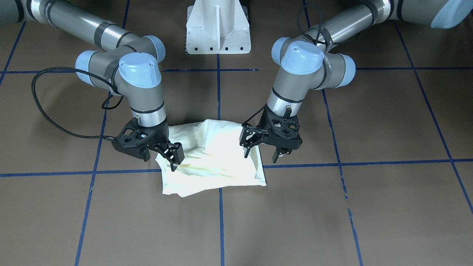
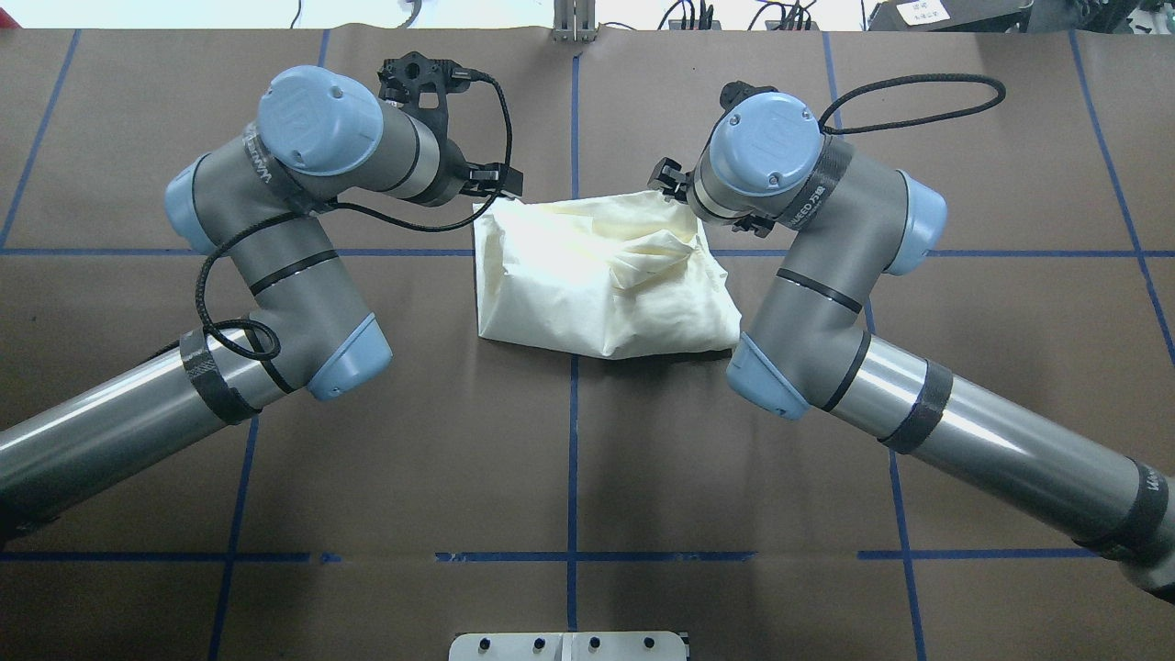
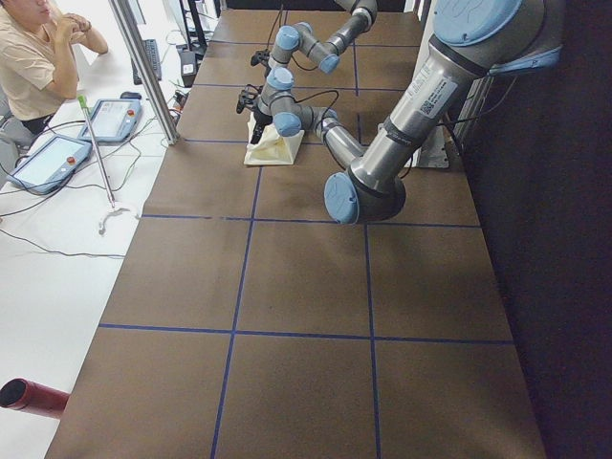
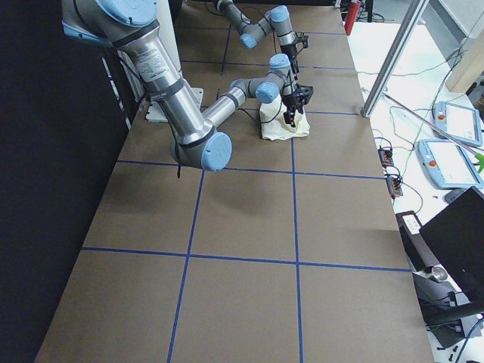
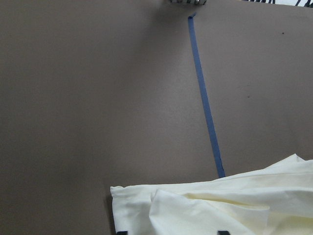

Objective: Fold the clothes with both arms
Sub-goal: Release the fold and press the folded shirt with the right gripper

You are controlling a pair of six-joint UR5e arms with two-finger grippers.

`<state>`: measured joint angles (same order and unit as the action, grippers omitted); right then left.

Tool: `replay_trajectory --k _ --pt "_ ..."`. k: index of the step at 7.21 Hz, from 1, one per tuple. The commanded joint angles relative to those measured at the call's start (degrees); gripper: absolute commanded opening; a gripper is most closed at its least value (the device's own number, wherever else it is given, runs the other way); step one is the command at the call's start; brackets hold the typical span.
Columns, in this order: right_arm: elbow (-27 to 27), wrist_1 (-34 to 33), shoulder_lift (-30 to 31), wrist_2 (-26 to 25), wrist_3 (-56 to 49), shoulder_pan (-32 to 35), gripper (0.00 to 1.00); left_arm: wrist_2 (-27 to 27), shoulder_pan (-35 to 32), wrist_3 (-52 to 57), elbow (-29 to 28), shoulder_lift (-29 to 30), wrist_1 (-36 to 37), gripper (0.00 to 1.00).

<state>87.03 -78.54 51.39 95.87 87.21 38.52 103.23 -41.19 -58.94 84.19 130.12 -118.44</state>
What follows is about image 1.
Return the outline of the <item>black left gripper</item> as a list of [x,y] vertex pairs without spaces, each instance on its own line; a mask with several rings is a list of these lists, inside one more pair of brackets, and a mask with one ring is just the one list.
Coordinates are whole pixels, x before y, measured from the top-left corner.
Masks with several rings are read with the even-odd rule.
[[270,109],[264,109],[257,127],[242,123],[239,145],[247,158],[251,149],[261,143],[275,146],[272,163],[290,150],[297,150],[303,143],[299,134],[300,124],[297,115],[279,116]]

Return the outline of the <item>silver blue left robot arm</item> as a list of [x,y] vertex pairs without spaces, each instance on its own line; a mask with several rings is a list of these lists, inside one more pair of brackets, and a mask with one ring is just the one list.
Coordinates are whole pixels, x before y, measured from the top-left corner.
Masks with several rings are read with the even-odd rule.
[[257,126],[242,123],[240,146],[244,157],[253,147],[275,147],[273,162],[302,145],[297,113],[310,90],[339,88],[354,79],[356,64],[344,54],[331,54],[338,45],[373,25],[400,20],[431,28],[449,29],[463,21],[472,10],[471,0],[358,0],[353,6],[309,29],[297,25],[301,35],[282,37],[271,50],[279,66]]

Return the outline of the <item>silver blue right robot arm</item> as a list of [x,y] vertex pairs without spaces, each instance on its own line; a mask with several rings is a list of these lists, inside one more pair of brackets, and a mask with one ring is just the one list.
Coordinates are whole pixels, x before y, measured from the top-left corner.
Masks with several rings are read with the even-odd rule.
[[[66,0],[2,0],[1,25],[37,21],[51,25],[93,44],[75,67],[53,67],[39,71],[31,83],[34,101],[42,116],[62,132],[84,139],[110,141],[113,148],[148,161],[150,151],[164,158],[171,171],[184,160],[181,143],[171,143],[159,64],[166,56],[163,42],[153,35],[140,37],[82,10]],[[80,135],[59,126],[46,114],[37,98],[37,80],[48,72],[73,71],[78,78],[114,96],[127,98],[132,119],[117,136]]]

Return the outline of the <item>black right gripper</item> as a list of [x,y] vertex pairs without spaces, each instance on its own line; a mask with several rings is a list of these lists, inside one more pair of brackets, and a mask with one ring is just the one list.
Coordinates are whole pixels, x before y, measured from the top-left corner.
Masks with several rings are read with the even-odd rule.
[[112,146],[118,152],[144,162],[150,159],[149,150],[155,151],[170,163],[172,172],[185,158],[182,143],[169,141],[167,119],[157,126],[145,127],[139,125],[137,118],[132,118],[112,141]]

